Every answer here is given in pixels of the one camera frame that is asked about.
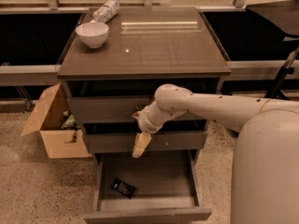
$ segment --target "open drawer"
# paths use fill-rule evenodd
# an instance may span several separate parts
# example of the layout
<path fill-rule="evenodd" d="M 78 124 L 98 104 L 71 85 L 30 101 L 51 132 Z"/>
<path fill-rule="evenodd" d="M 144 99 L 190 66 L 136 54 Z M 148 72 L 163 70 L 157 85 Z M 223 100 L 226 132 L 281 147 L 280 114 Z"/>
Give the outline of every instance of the open drawer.
<path fill-rule="evenodd" d="M 200 204 L 190 151 L 151 151 L 100 156 L 93 213 L 87 223 L 170 223 L 207 220 Z M 131 199 L 111 188 L 115 178 L 136 187 Z"/>

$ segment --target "concrete floor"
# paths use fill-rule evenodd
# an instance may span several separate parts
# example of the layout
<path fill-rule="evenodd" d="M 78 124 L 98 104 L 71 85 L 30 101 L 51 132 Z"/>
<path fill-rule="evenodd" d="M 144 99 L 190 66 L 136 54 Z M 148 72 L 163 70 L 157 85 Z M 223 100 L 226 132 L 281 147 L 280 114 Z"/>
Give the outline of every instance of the concrete floor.
<path fill-rule="evenodd" d="M 92 158 L 48 159 L 38 133 L 20 137 L 30 114 L 23 105 L 0 103 L 0 224 L 85 223 L 96 182 Z M 213 209 L 206 224 L 228 224 L 235 137 L 211 122 L 196 173 L 203 206 Z"/>

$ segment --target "brown countertop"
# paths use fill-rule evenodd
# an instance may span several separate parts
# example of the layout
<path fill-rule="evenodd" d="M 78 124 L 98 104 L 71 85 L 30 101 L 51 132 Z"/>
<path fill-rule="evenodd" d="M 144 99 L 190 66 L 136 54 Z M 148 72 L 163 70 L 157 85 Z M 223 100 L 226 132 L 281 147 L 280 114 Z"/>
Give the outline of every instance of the brown countertop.
<path fill-rule="evenodd" d="M 91 9 L 83 22 L 93 17 Z M 121 7 L 107 42 L 90 49 L 76 36 L 61 79 L 218 77 L 230 73 L 199 12 L 191 7 Z"/>

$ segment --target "cabinet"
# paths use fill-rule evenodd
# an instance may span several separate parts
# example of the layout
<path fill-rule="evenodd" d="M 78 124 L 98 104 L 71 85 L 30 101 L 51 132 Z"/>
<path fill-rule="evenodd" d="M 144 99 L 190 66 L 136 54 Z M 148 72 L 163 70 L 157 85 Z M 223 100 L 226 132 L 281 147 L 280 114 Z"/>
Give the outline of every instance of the cabinet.
<path fill-rule="evenodd" d="M 92 19 L 91 9 L 84 22 Z M 205 220 L 194 161 L 206 141 L 206 120 L 186 114 L 167 122 L 139 159 L 131 115 L 149 105 L 165 83 L 216 92 L 229 74 L 194 8 L 122 7 L 100 49 L 76 37 L 58 73 L 83 140 L 98 165 L 88 223 Z M 110 188 L 114 178 L 136 187 L 131 199 Z"/>

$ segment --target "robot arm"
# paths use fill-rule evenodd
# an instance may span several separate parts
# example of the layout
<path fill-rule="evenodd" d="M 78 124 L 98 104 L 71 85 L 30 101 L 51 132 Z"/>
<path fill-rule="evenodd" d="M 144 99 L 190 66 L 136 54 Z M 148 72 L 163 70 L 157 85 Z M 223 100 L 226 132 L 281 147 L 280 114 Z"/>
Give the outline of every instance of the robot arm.
<path fill-rule="evenodd" d="M 135 140 L 133 156 L 138 158 L 150 142 L 150 135 L 157 133 L 165 122 L 190 112 L 201 119 L 214 120 L 224 127 L 240 132 L 243 126 L 258 114 L 286 106 L 297 106 L 297 102 L 218 94 L 198 94 L 165 84 L 155 92 L 155 100 L 134 114 L 139 133 Z"/>

